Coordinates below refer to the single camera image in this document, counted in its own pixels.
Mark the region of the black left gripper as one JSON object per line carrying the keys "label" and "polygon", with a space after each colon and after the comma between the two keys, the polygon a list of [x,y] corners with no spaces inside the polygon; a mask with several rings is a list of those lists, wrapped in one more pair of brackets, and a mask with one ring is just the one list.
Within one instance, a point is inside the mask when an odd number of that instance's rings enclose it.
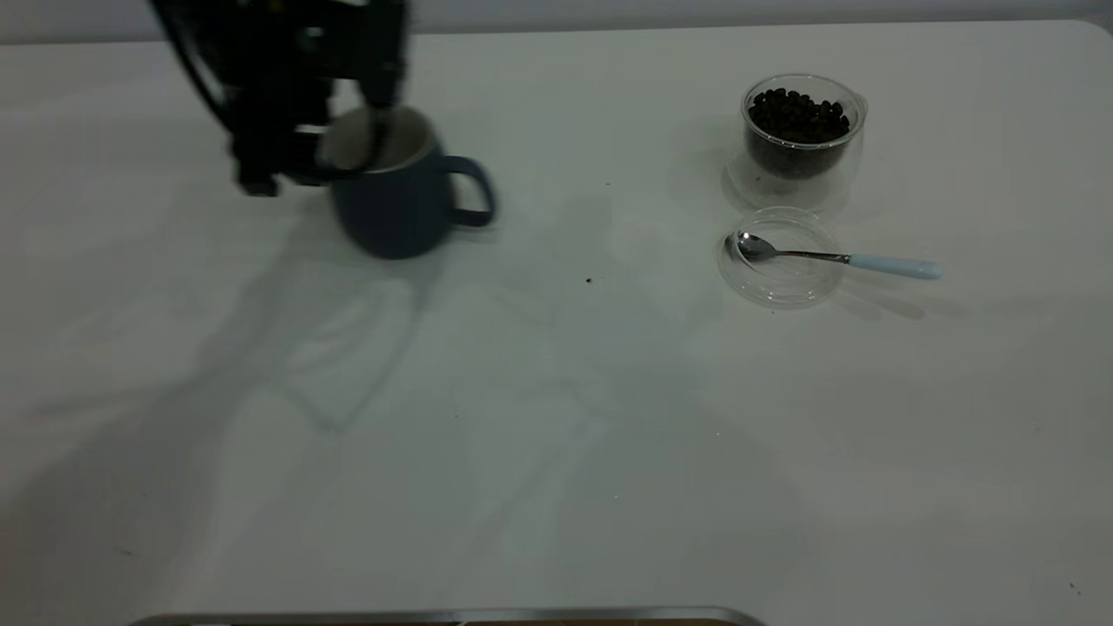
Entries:
{"label": "black left gripper", "polygon": [[[279,194],[278,176],[302,186],[329,180],[317,162],[329,123],[331,84],[357,82],[370,141],[359,170],[377,165],[406,69],[407,1],[190,1],[187,76],[195,91],[230,98],[230,151],[248,196]],[[250,84],[290,66],[326,84]]]}

